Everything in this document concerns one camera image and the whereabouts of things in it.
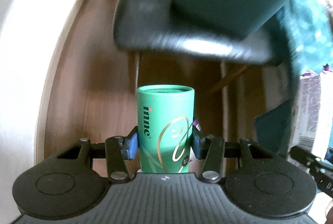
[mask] white wall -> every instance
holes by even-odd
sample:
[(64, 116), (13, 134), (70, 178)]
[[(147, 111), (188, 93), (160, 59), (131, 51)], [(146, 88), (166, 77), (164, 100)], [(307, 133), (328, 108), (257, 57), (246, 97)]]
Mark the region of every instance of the white wall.
[(76, 2), (0, 0), (0, 223), (19, 215), (12, 185), (36, 160), (50, 64), (57, 62), (55, 50), (62, 48), (58, 40)]

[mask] barcode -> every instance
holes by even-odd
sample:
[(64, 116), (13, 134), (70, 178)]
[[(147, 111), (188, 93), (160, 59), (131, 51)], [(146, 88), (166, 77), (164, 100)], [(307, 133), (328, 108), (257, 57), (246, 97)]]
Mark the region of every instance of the barcode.
[(298, 146), (303, 148), (304, 150), (311, 152), (314, 144), (314, 138), (310, 137), (299, 137)]

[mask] green cylindrical container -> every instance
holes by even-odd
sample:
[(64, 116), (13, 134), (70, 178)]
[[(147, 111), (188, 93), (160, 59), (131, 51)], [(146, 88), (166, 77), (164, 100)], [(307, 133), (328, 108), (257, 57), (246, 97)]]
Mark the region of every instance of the green cylindrical container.
[(138, 88), (137, 100), (142, 171), (188, 172), (194, 89), (148, 85)]

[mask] teal fabric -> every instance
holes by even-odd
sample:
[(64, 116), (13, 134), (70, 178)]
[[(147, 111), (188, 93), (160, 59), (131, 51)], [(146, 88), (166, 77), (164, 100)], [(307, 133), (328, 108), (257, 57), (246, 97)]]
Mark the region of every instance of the teal fabric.
[(276, 109), (258, 116), (255, 128), (259, 144), (287, 155), (291, 133), (291, 109), (299, 77), (308, 69), (320, 73), (323, 65), (333, 65), (332, 32), (325, 7), (318, 0), (290, 0), (272, 19), (277, 48), (288, 47), (284, 61), (289, 66), (290, 99)]

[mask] brown wooden surface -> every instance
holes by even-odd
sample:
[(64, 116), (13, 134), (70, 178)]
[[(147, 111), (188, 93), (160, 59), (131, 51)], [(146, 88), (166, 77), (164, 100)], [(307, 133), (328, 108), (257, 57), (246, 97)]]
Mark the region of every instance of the brown wooden surface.
[[(127, 135), (137, 124), (134, 56), (127, 56), (113, 44), (115, 3), (85, 0), (69, 32), (50, 96), (45, 157), (81, 137), (103, 142), (110, 136)], [(204, 134), (222, 135), (221, 93), (206, 93), (221, 78), (219, 64), (188, 56), (144, 53), (139, 86), (173, 83), (193, 87), (195, 115)], [(128, 168), (135, 172), (138, 158), (128, 162)], [(95, 161), (94, 169), (105, 175), (105, 160)]]

